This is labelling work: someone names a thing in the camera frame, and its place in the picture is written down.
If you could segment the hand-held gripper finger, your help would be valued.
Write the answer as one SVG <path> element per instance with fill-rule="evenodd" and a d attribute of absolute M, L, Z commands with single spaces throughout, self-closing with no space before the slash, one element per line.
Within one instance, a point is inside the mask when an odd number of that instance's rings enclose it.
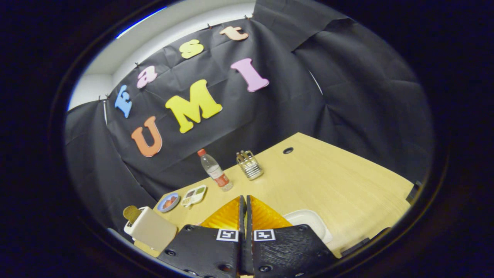
<path fill-rule="evenodd" d="M 254 197 L 245 202 L 245 271 L 255 278 L 310 278 L 338 259 L 310 225 L 255 229 Z"/>
<path fill-rule="evenodd" d="M 245 245 L 245 199 L 217 210 L 217 225 L 184 225 L 157 257 L 169 267 L 204 278 L 238 278 Z"/>

